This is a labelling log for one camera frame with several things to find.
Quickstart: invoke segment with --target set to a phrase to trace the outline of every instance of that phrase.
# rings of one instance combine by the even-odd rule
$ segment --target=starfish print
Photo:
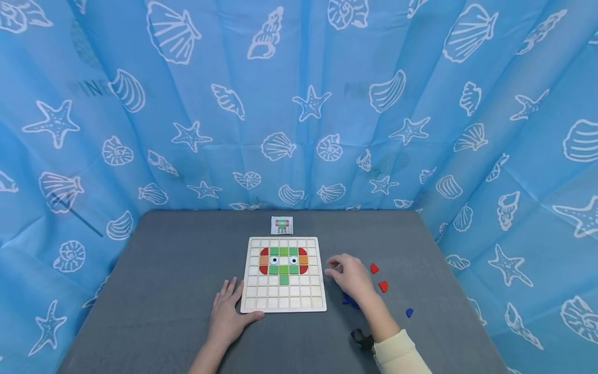
[[[540,102],[544,100],[546,96],[548,96],[548,92],[550,92],[550,89],[544,91],[538,100],[535,101],[525,95],[515,95],[515,100],[519,101],[519,103],[523,105],[523,109],[519,113],[513,114],[509,119],[511,121],[528,120],[531,113],[540,109]]]
[[[216,194],[216,191],[222,191],[220,187],[208,187],[205,181],[202,181],[199,184],[199,187],[191,186],[190,184],[188,184],[187,187],[197,192],[198,199],[203,199],[206,196],[215,197],[219,199],[218,195]]]
[[[292,101],[301,105],[301,115],[299,116],[299,122],[305,121],[310,115],[316,118],[321,118],[322,113],[320,111],[322,110],[322,104],[324,104],[324,102],[328,100],[330,96],[332,96],[332,93],[326,92],[324,95],[317,97],[316,90],[311,84],[307,89],[307,97],[305,100],[301,99],[299,96],[295,96]]]
[[[388,195],[389,188],[399,185],[399,182],[389,182],[389,181],[390,181],[390,175],[385,176],[384,178],[382,178],[379,181],[377,181],[375,179],[371,179],[370,183],[374,185],[374,189],[372,190],[372,193],[380,191],[383,194]]]
[[[56,312],[56,304],[58,304],[58,300],[52,301],[52,304],[50,304],[50,307],[48,308],[48,314],[46,315],[46,318],[35,317],[35,322],[41,328],[41,337],[39,337],[37,343],[29,351],[28,357],[36,354],[44,347],[44,345],[48,343],[52,346],[52,349],[56,349],[56,346],[58,346],[56,330],[58,330],[58,328],[62,326],[68,318],[56,318],[54,315]]]
[[[179,135],[172,138],[171,142],[186,143],[195,153],[197,153],[197,143],[207,143],[213,140],[209,136],[199,135],[199,121],[195,121],[188,129],[176,122],[173,125],[179,130]]]
[[[556,213],[566,215],[573,218],[577,222],[573,236],[576,238],[583,238],[598,232],[598,205],[594,206],[598,200],[598,196],[592,196],[590,203],[583,208],[573,208],[571,206],[553,205],[553,210]]]
[[[494,266],[502,272],[502,277],[505,280],[507,286],[511,286],[513,278],[519,278],[522,282],[530,287],[533,287],[533,282],[519,270],[525,259],[523,257],[507,257],[502,251],[500,245],[495,246],[496,258],[494,260],[488,260],[488,264]]]
[[[52,135],[54,148],[59,150],[62,148],[67,132],[77,132],[81,130],[81,128],[71,120],[72,100],[64,100],[58,109],[52,108],[43,101],[37,100],[35,103],[39,110],[44,114],[45,120],[23,126],[21,128],[23,132],[47,131]]]
[[[401,136],[403,138],[403,145],[409,144],[413,138],[427,138],[428,134],[422,131],[422,127],[430,121],[430,117],[426,117],[419,122],[411,122],[409,118],[405,118],[403,127],[399,131],[390,134],[389,138]]]

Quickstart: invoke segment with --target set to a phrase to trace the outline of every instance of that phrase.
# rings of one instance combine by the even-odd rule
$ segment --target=hand
[[[237,277],[234,277],[230,283],[228,279],[224,281],[222,289],[214,298],[210,314],[208,342],[224,348],[228,348],[237,340],[248,324],[264,318],[264,312],[237,313],[234,306],[241,298],[243,281],[239,282],[235,291],[236,283]]]
[[[361,303],[371,295],[376,295],[370,273],[361,260],[346,253],[332,256],[326,261],[330,269],[324,273],[334,281],[357,303]]]

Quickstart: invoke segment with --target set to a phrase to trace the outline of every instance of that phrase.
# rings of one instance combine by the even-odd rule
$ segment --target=red puzzle piece
[[[388,291],[388,282],[382,281],[382,282],[378,283],[378,286],[380,286],[380,289],[382,290],[382,292],[385,293]]]

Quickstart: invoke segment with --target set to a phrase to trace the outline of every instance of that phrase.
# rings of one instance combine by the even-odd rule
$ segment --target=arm
[[[392,318],[386,304],[376,293],[370,273],[356,257],[341,254],[331,257],[332,267],[325,273],[351,296],[368,321],[376,362],[383,374],[431,374],[415,344]]]
[[[225,280],[220,292],[216,294],[210,314],[208,339],[193,360],[188,374],[216,373],[228,346],[239,338],[248,324],[264,318],[263,312],[237,313],[234,306],[241,298],[243,281],[239,282],[235,291],[236,283],[236,277],[230,283],[228,279]]]

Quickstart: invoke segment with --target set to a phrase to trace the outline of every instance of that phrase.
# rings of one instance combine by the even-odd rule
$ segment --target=right hand
[[[329,269],[324,273],[334,278],[334,281],[357,303],[371,295],[376,295],[370,273],[361,260],[346,253],[332,256],[326,261]]]

